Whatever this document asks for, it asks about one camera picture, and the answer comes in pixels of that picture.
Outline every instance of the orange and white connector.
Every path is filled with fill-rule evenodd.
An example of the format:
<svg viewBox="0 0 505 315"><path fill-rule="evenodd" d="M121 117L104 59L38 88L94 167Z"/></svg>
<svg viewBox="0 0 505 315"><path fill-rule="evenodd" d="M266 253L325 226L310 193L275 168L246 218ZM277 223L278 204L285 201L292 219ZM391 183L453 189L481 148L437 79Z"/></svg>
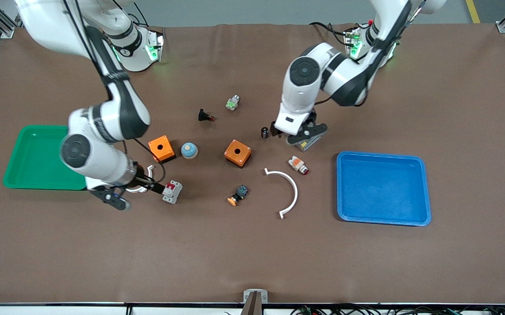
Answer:
<svg viewBox="0 0 505 315"><path fill-rule="evenodd" d="M293 156L289 160L289 165L296 170L297 172L307 175L309 173L309 169L305 166L305 162L301 160L300 158Z"/></svg>

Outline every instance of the green tray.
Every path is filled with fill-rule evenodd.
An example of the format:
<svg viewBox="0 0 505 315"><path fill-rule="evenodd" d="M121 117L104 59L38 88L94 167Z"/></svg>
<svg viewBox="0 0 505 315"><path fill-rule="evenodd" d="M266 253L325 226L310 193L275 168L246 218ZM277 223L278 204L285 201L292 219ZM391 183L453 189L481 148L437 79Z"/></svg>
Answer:
<svg viewBox="0 0 505 315"><path fill-rule="evenodd" d="M9 159L4 186L72 191L85 188L85 178L60 160L60 143L66 134L66 126L30 125L23 128Z"/></svg>

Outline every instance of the blue tray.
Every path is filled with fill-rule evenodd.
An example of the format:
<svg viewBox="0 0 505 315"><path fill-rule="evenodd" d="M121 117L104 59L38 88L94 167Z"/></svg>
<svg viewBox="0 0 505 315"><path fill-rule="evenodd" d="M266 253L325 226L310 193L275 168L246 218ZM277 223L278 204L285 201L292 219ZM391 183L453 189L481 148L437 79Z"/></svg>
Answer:
<svg viewBox="0 0 505 315"><path fill-rule="evenodd" d="M417 156L344 151L336 164L342 219L417 227L431 222L425 164Z"/></svg>

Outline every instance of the blue and white round object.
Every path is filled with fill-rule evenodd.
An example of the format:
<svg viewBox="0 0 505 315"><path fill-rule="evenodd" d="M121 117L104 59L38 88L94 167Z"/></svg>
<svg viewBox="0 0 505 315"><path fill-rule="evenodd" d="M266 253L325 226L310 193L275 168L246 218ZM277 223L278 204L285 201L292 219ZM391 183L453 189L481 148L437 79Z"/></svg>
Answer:
<svg viewBox="0 0 505 315"><path fill-rule="evenodd" d="M186 142L182 145L181 154L185 159L194 159L198 155L198 148L194 143Z"/></svg>

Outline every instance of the white curved tube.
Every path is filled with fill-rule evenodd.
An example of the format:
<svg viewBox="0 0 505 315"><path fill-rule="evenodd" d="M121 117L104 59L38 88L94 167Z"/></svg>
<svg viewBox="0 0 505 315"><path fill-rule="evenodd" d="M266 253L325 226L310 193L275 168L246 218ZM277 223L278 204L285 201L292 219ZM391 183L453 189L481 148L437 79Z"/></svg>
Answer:
<svg viewBox="0 0 505 315"><path fill-rule="evenodd" d="M153 168L154 168L153 165L149 165L148 166L148 176L149 176L149 178L153 178L153 172L152 172ZM134 189L126 189L126 191L128 191L128 192L146 192L147 188L140 186L140 187L134 188Z"/></svg>
<svg viewBox="0 0 505 315"><path fill-rule="evenodd" d="M291 210L293 208L293 206L295 205L295 203L297 202L297 197L299 196L299 192L297 191L297 184L295 184L295 182L293 181L293 178L291 178L288 174L286 174L282 171L277 171L277 170L268 171L267 168L264 168L264 171L266 172L266 175L276 174L276 175L286 178L293 186L293 191L295 192L295 198L293 199L293 202L291 203L291 205L289 205L289 207L280 211L280 218L282 218L282 220L283 220L284 214L288 213L289 210Z"/></svg>

